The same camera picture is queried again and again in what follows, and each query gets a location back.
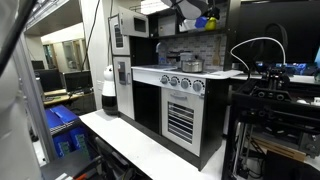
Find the play kitchen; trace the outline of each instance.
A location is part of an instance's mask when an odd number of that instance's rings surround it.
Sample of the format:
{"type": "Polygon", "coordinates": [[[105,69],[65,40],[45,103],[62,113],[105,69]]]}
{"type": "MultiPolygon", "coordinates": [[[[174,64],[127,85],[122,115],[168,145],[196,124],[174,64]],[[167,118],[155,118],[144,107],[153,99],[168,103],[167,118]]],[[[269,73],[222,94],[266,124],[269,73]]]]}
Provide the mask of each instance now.
{"type": "Polygon", "coordinates": [[[119,8],[109,18],[119,116],[201,170],[221,146],[224,79],[236,73],[218,71],[226,35],[159,33],[170,27],[159,21],[167,16],[175,12],[145,16],[119,8]]]}

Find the shelf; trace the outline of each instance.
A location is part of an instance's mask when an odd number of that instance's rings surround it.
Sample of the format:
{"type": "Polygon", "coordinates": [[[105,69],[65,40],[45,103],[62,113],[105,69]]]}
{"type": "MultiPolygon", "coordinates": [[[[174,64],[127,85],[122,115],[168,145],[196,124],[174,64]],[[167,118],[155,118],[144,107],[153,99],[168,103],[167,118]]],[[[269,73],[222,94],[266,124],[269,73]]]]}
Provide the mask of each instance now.
{"type": "Polygon", "coordinates": [[[180,37],[194,37],[194,36],[206,36],[214,34],[223,34],[226,33],[225,29],[216,29],[214,31],[200,31],[200,32],[191,32],[191,33],[179,33],[170,36],[161,36],[161,37],[151,37],[150,39],[169,39],[169,38],[180,38],[180,37]]]}

